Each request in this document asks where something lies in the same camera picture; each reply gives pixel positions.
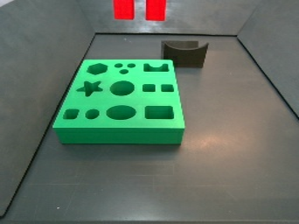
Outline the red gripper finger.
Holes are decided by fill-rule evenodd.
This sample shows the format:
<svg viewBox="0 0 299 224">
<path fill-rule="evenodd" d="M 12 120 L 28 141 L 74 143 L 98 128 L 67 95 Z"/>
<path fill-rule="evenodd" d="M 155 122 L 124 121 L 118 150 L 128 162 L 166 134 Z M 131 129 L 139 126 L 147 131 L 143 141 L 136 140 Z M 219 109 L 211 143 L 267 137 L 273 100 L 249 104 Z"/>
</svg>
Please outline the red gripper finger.
<svg viewBox="0 0 299 224">
<path fill-rule="evenodd" d="M 135 18 L 135 0 L 114 0 L 115 19 L 132 20 Z"/>
<path fill-rule="evenodd" d="M 146 19 L 150 21 L 166 20 L 166 0 L 146 0 Z"/>
</svg>

